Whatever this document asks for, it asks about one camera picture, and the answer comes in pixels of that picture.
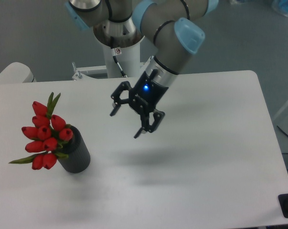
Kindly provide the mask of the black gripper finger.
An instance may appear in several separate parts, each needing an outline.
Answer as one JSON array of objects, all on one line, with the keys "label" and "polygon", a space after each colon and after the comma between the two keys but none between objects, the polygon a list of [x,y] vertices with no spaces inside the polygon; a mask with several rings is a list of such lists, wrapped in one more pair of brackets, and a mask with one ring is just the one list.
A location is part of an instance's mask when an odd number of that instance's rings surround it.
[{"label": "black gripper finger", "polygon": [[131,85],[129,81],[121,82],[120,85],[115,89],[115,91],[111,94],[111,98],[113,99],[113,110],[110,113],[110,116],[114,116],[117,111],[120,109],[121,105],[128,104],[129,98],[121,99],[120,96],[123,91],[130,91]]},{"label": "black gripper finger", "polygon": [[[150,114],[152,114],[154,119],[152,124],[149,122]],[[148,112],[144,108],[140,108],[139,115],[141,120],[141,127],[134,135],[134,138],[138,138],[141,134],[147,132],[153,133],[159,127],[161,121],[165,117],[165,113],[157,109],[154,109],[152,112]]]}]

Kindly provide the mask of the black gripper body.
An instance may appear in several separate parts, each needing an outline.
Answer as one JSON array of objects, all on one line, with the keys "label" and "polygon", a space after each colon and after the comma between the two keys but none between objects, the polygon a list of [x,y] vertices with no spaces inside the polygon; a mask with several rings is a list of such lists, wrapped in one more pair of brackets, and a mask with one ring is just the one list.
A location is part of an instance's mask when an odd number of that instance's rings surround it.
[{"label": "black gripper body", "polygon": [[168,90],[168,87],[153,81],[157,73],[158,70],[153,70],[150,75],[144,72],[129,90],[129,106],[139,115],[148,117]]}]

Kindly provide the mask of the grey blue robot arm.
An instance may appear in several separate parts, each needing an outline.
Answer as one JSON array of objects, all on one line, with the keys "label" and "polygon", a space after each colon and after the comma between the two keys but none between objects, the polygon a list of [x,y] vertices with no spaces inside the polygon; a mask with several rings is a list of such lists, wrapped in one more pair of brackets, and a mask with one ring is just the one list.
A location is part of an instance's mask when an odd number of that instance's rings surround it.
[{"label": "grey blue robot arm", "polygon": [[121,105],[140,115],[138,134],[154,132],[165,114],[156,105],[195,55],[205,39],[194,20],[215,10],[216,0],[143,0],[132,7],[129,0],[69,0],[66,8],[79,26],[103,26],[102,37],[111,49],[132,45],[138,35],[157,48],[134,86],[122,82],[112,93],[113,111]]}]

